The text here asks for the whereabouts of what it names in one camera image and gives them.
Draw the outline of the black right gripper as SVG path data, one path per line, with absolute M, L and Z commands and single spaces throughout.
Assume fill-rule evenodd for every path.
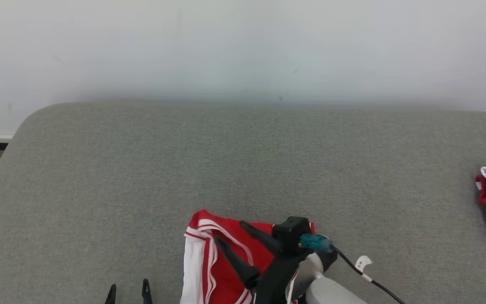
M 273 255 L 277 255 L 262 277 L 259 269 L 249 265 L 233 252 L 222 237 L 215 237 L 216 246 L 235 271 L 245 289 L 254 289 L 256 287 L 255 304 L 289 304 L 291 299 L 286 298 L 286 288 L 290 285 L 290 281 L 297 272 L 300 263 L 312 254 L 314 250 L 303 250 L 295 255 L 282 253 L 282 245 L 279 240 L 246 221 L 240 220 L 239 225 L 250 237 L 258 240 Z

